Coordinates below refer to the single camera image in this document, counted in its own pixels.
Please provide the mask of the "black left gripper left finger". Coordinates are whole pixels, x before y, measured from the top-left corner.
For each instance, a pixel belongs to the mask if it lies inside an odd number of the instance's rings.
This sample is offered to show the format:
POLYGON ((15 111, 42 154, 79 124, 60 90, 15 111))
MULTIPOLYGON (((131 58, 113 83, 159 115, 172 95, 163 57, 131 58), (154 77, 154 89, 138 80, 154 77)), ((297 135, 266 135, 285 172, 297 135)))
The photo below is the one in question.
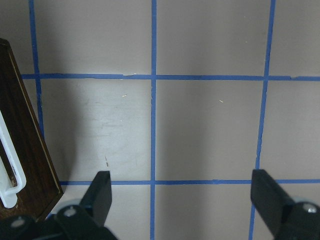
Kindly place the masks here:
POLYGON ((111 208, 111 175, 99 171, 83 197, 66 201, 56 214, 60 227, 102 227, 111 208))

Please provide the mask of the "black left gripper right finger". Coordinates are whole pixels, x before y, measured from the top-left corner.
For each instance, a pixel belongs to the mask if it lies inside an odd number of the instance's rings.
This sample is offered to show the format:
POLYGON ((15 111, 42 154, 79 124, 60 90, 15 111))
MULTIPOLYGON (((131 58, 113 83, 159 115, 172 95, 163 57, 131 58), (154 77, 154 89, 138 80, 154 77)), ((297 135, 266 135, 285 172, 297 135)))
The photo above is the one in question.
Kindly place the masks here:
POLYGON ((252 171, 250 199, 275 240, 320 238, 320 206, 291 197, 264 169, 252 171))

